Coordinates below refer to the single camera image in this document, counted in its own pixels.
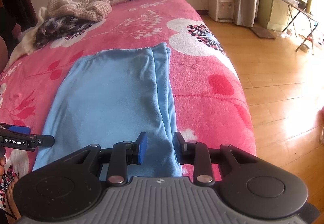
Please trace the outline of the beige houndstooth garment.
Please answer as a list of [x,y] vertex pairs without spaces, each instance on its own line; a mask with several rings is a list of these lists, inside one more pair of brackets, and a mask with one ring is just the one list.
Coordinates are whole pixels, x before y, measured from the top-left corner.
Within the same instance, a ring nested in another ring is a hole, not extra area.
[[99,22],[113,10],[110,0],[49,0],[49,18],[73,16],[75,18]]

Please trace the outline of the dark plaid shirt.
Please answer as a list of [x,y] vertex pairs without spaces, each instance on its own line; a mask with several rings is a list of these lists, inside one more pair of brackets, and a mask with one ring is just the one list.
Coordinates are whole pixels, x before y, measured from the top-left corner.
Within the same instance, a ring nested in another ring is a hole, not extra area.
[[49,18],[37,29],[33,45],[36,48],[43,48],[54,40],[83,32],[94,23],[94,21],[73,16]]

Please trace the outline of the light blue t-shirt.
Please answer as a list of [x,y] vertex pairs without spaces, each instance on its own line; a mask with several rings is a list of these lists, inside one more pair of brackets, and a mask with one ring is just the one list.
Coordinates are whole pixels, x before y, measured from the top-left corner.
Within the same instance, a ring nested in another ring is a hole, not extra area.
[[58,88],[43,127],[55,143],[38,150],[34,169],[90,144],[111,148],[145,132],[144,161],[129,166],[129,175],[181,176],[173,147],[177,126],[170,56],[166,43],[161,43],[78,59]]

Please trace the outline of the white water dispenser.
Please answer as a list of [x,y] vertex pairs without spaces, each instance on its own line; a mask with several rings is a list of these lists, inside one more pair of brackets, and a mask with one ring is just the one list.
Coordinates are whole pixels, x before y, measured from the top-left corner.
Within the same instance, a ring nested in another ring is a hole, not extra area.
[[220,23],[231,23],[234,19],[235,0],[208,0],[208,14]]

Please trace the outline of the cream white sweater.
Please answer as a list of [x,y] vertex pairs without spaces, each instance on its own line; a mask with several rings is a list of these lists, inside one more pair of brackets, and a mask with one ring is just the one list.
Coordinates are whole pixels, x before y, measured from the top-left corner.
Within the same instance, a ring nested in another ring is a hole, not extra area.
[[7,70],[11,67],[15,61],[20,57],[29,55],[36,50],[34,43],[36,40],[36,32],[39,27],[50,18],[49,11],[57,9],[58,7],[66,4],[77,5],[77,2],[73,0],[48,0],[47,7],[41,7],[38,11],[38,23],[35,27],[31,27],[28,30],[18,35],[19,43],[15,46],[11,55],[1,56],[1,70]]

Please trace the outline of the pink floral blanket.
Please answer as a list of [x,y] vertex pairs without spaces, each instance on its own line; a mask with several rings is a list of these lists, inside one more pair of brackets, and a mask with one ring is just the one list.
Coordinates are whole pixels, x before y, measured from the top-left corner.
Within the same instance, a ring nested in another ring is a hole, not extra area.
[[[1,73],[1,122],[44,134],[49,110],[74,63],[112,49],[166,43],[176,126],[183,138],[211,148],[223,143],[255,154],[243,89],[220,43],[185,0],[134,0],[116,5],[83,32],[62,37],[18,59]],[[7,149],[1,183],[36,170],[38,151]]]

